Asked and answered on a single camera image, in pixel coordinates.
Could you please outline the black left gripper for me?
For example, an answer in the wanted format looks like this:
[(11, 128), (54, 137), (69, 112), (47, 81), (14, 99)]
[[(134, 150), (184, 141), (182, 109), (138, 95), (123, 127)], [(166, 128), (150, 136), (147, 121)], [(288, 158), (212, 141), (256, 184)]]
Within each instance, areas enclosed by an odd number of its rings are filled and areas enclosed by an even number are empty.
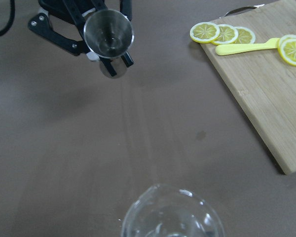
[[(40, 0), (38, 3), (40, 8), (37, 15), (28, 22), (32, 32), (74, 56), (85, 54), (91, 61), (100, 61), (99, 56), (90, 51), (85, 43), (83, 28), (94, 12), (110, 9), (103, 0)], [(121, 0), (117, 11), (129, 21), (132, 20), (130, 0)], [(121, 59), (127, 68), (134, 64), (127, 51), (121, 55)], [(112, 77), (117, 75), (111, 59), (102, 58), (102, 63)]]

